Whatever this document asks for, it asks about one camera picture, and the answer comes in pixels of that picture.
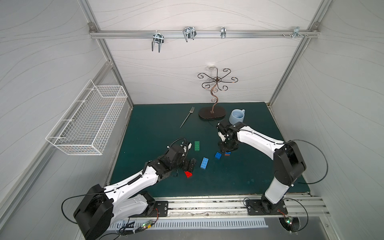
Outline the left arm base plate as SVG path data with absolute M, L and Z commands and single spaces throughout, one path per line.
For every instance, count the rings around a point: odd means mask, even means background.
M 133 215 L 131 218 L 156 218 L 168 216 L 168 201 L 155 201 L 147 206 L 143 213 L 139 215 Z

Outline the red long lego brick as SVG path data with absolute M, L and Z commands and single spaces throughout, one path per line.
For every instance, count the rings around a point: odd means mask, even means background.
M 190 178 L 190 177 L 193 176 L 193 173 L 185 171 L 185 175 L 186 175 L 187 178 Z

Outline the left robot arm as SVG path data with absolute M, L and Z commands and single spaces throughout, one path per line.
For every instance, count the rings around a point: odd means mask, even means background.
M 172 143 L 165 154 L 145 163 L 138 173 L 106 187 L 95 185 L 81 195 L 82 201 L 73 213 L 86 240 L 100 238 L 110 225 L 129 217 L 165 217 L 166 201 L 157 202 L 145 189 L 171 176 L 173 170 L 191 173 L 195 159 L 188 159 L 194 145 L 184 141 Z

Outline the light blue long lego brick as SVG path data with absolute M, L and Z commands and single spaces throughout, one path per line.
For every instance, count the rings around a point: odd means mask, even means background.
M 203 158 L 202 162 L 201 162 L 201 165 L 200 165 L 200 168 L 205 170 L 207 168 L 208 162 L 209 162 L 208 158 Z

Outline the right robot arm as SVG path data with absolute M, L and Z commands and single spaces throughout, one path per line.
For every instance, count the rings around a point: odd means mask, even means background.
M 222 120 L 216 124 L 216 128 L 221 139 L 218 143 L 221 152 L 233 152 L 242 143 L 260 151 L 273 161 L 274 178 L 270 186 L 260 200 L 248 205 L 255 212 L 261 211 L 267 215 L 279 212 L 279 205 L 283 203 L 284 196 L 307 169 L 297 142 L 309 144 L 320 150 L 319 147 L 305 140 L 284 142 L 273 139 L 241 122 L 230 124 L 229 121 Z

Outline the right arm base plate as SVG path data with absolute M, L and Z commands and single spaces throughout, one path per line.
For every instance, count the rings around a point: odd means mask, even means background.
M 287 207 L 283 200 L 277 204 L 271 204 L 268 200 L 256 200 L 245 198 L 243 204 L 249 216 L 275 216 L 287 215 Z

